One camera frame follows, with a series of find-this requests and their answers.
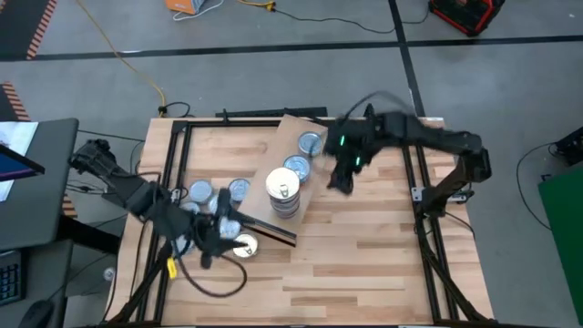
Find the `monitor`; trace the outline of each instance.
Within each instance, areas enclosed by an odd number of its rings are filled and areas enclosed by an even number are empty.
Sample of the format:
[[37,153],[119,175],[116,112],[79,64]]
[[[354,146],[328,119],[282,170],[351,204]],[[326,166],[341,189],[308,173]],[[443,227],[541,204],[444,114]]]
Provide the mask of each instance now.
[[0,182],[45,174],[45,168],[0,143]]

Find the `wooden tabletop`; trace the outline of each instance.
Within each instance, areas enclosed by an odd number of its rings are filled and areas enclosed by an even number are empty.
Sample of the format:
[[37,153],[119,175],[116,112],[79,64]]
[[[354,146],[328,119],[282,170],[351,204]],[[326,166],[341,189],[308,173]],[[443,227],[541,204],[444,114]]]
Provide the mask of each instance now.
[[[443,125],[443,121],[430,119],[429,124]],[[169,118],[152,119],[140,171],[163,170],[171,125]],[[186,185],[204,178],[218,188],[235,178],[252,178],[274,131],[196,128]],[[179,138],[177,154],[181,144]],[[420,179],[414,149],[412,155],[415,176]],[[454,160],[430,149],[425,155],[432,183],[436,184],[453,168]],[[179,155],[174,159],[173,172],[178,160]],[[326,188],[314,192],[295,249],[259,235],[258,254],[242,261],[249,281],[238,294],[226,299],[207,297],[179,274],[169,283],[163,324],[431,323],[410,197],[401,150],[381,151],[355,179],[351,197]],[[448,205],[447,209],[467,220],[465,206]],[[471,232],[448,217],[441,219],[441,227],[453,280],[479,312],[492,317]],[[140,230],[139,221],[128,219],[108,317],[128,300]],[[151,225],[147,225],[140,245],[136,285],[143,275],[150,233]],[[223,260],[213,262],[208,271],[199,267],[197,253],[184,260],[190,275],[211,291],[226,292],[240,283],[240,272]],[[446,317],[443,287],[436,276],[435,281],[442,316]],[[157,290],[155,282],[147,319],[153,316]]]

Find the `cardboard board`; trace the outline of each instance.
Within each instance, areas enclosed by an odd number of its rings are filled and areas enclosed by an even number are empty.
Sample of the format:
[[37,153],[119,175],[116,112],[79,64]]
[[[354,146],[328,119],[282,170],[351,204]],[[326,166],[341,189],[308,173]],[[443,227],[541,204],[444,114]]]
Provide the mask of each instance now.
[[251,181],[247,196],[239,207],[240,212],[258,220],[255,231],[295,246],[298,231],[312,195],[321,186],[320,177],[312,171],[308,181],[300,188],[300,208],[290,219],[281,219],[271,207],[270,197],[265,190],[265,180],[274,169],[283,166],[285,159],[299,154],[298,138],[303,132],[322,133],[324,130],[326,130],[325,127],[302,118],[286,115],[281,119],[281,124]]

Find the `gray floor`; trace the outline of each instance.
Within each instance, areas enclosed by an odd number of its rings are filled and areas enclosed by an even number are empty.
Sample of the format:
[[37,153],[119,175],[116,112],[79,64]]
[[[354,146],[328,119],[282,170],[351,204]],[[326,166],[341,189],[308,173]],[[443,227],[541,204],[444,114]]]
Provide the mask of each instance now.
[[[86,0],[88,9],[119,50],[214,46],[260,46],[350,41],[394,41],[342,23],[298,23],[284,16],[226,1],[197,19],[173,22],[162,1]],[[425,0],[398,0],[404,21],[423,17]],[[339,16],[377,29],[391,29],[385,0],[280,0],[278,7],[300,16]],[[578,0],[512,0],[483,38],[583,34]],[[422,25],[405,26],[408,40],[465,36],[430,15]],[[61,1],[40,54],[108,51],[107,45],[73,1]],[[561,138],[583,121],[583,44],[411,48],[426,114],[444,117],[450,128],[480,134],[490,149],[494,176],[476,186],[469,204],[480,260],[496,318],[504,323],[575,327],[578,320],[552,235],[520,202],[515,179],[518,159],[536,145]],[[403,99],[409,90],[398,48],[303,51],[267,54],[166,56],[130,60],[164,88],[169,101],[189,102],[197,116],[227,110],[326,106],[344,112],[361,96],[388,89]],[[155,91],[116,59],[0,64],[36,120],[76,117],[81,128],[144,138],[156,115]],[[79,134],[77,144],[88,135]],[[129,167],[135,143],[110,141]],[[541,174],[563,168],[545,149],[527,159],[521,181],[528,202],[544,220],[537,195]],[[87,177],[72,179],[89,180]],[[72,195],[80,219],[99,222],[121,211],[95,196]],[[123,221],[104,226],[120,233]],[[78,270],[97,255],[75,250]],[[97,322],[107,283],[100,274],[114,261],[81,275],[67,293],[66,326]]]

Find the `black stand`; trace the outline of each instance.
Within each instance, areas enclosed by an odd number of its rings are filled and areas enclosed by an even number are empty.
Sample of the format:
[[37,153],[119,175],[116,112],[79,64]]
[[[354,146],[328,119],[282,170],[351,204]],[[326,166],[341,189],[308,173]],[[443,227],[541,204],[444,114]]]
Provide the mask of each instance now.
[[118,236],[95,229],[65,215],[61,215],[56,238],[58,240],[70,239],[76,244],[114,255],[118,254],[121,243]]

